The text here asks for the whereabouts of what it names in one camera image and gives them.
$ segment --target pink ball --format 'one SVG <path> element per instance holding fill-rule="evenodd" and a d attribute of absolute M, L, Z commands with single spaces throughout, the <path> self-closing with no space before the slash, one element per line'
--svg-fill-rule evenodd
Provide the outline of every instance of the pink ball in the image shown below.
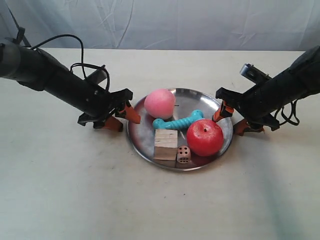
<path fill-rule="evenodd" d="M 169 119 L 174 114 L 176 97 L 167 89 L 157 89 L 146 96 L 144 108 L 156 119 Z"/>

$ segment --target red apple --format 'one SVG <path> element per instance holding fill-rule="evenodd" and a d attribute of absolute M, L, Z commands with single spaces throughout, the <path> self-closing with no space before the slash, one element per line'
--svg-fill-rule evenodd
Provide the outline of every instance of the red apple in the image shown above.
<path fill-rule="evenodd" d="M 191 124 L 186 132 L 189 148 L 198 156 L 207 157 L 219 152 L 224 144 L 221 127 L 210 119 L 201 119 Z"/>

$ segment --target teal chew toy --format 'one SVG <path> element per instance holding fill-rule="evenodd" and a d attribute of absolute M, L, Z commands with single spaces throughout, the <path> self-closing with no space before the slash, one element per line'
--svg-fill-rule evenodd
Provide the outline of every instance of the teal chew toy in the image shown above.
<path fill-rule="evenodd" d="M 194 110 L 191 116 L 182 118 L 175 121 L 163 121 L 161 118 L 157 118 L 153 121 L 154 129 L 171 129 L 171 130 L 181 130 L 190 127 L 195 121 L 204 118 L 204 113 L 201 110 Z"/>

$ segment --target plastic fruit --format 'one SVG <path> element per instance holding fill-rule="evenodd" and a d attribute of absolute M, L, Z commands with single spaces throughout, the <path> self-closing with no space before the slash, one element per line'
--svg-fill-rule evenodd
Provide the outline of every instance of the plastic fruit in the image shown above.
<path fill-rule="evenodd" d="M 210 119 L 201 119 L 191 124 L 186 140 L 192 152 L 201 157 L 216 154 L 224 144 L 221 127 Z"/>
<path fill-rule="evenodd" d="M 167 120 L 174 114 L 176 97 L 167 89 L 157 89 L 146 96 L 144 108 L 156 119 Z"/>

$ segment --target wooden cube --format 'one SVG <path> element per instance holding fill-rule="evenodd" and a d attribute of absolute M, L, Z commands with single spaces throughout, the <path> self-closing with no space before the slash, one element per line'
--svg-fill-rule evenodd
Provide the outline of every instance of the wooden cube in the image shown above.
<path fill-rule="evenodd" d="M 178 151 L 178 131 L 156 129 L 154 136 L 154 154 L 156 160 L 175 161 Z"/>
<path fill-rule="evenodd" d="M 187 164 L 191 160 L 191 151 L 187 146 L 180 146 L 178 148 L 178 154 L 176 160 L 180 164 Z"/>

